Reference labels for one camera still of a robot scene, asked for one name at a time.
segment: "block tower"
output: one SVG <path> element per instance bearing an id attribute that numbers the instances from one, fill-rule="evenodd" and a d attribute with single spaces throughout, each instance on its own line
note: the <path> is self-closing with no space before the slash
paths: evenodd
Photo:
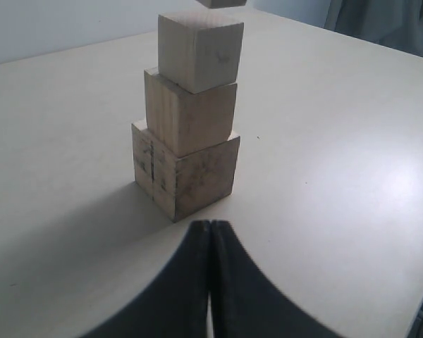
<path id="1" fill-rule="evenodd" d="M 146 119 L 132 124 L 133 160 L 136 182 L 174 222 L 232 192 L 242 40 L 243 23 L 215 10 L 159 16 L 159 64 L 144 73 Z"/>

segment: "wooden block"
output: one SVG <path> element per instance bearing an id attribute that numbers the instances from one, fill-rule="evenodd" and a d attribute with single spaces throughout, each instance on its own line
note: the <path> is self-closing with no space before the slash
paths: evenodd
<path id="1" fill-rule="evenodd" d="M 149 130 L 177 157 L 225 142 L 232 132 L 237 84 L 191 94 L 158 73 L 145 71 Z"/>
<path id="2" fill-rule="evenodd" d="M 209 10 L 160 15 L 160 74 L 193 94 L 235 82 L 243 28 Z"/>
<path id="3" fill-rule="evenodd" d="M 197 0 L 208 8 L 225 8 L 244 6 L 247 0 Z"/>
<path id="4" fill-rule="evenodd" d="M 182 158 L 147 129 L 145 120 L 132 124 L 132 134 L 135 180 L 172 221 L 231 194 L 240 146 L 236 133 Z"/>

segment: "cube face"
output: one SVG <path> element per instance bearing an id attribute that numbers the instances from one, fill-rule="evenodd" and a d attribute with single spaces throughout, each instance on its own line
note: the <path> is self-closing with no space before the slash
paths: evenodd
<path id="1" fill-rule="evenodd" d="M 236 81 L 244 24 L 212 11 L 159 16 L 159 72 L 196 94 Z"/>
<path id="2" fill-rule="evenodd" d="M 232 192 L 240 146 L 237 134 L 183 158 L 175 157 L 153 137 L 145 121 L 134 123 L 132 134 L 135 180 L 173 221 Z M 150 170 L 143 170 L 141 163 L 147 162 Z"/>
<path id="3" fill-rule="evenodd" d="M 231 134 L 237 84 L 191 94 L 156 68 L 145 71 L 149 130 L 177 157 L 225 142 Z"/>
<path id="4" fill-rule="evenodd" d="M 247 0 L 197 0 L 208 8 L 225 8 L 244 6 Z"/>

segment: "table surface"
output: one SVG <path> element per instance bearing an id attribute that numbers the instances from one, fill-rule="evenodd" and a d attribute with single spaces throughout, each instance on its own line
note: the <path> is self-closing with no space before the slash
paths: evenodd
<path id="1" fill-rule="evenodd" d="M 129 302 L 192 219 L 233 223 L 347 337 L 423 298 L 423 58 L 244 10 L 233 194 L 171 225 L 133 182 L 155 32 L 0 65 L 0 337 L 74 337 Z"/>

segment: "white wall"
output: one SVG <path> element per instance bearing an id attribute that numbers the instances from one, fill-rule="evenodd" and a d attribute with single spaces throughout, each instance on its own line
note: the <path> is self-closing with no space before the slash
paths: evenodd
<path id="1" fill-rule="evenodd" d="M 253 0 L 262 11 L 323 27 L 331 0 Z"/>
<path id="2" fill-rule="evenodd" d="M 330 0 L 249 0 L 256 8 L 323 26 Z M 0 0 L 0 63 L 154 30 L 159 13 L 194 0 Z"/>

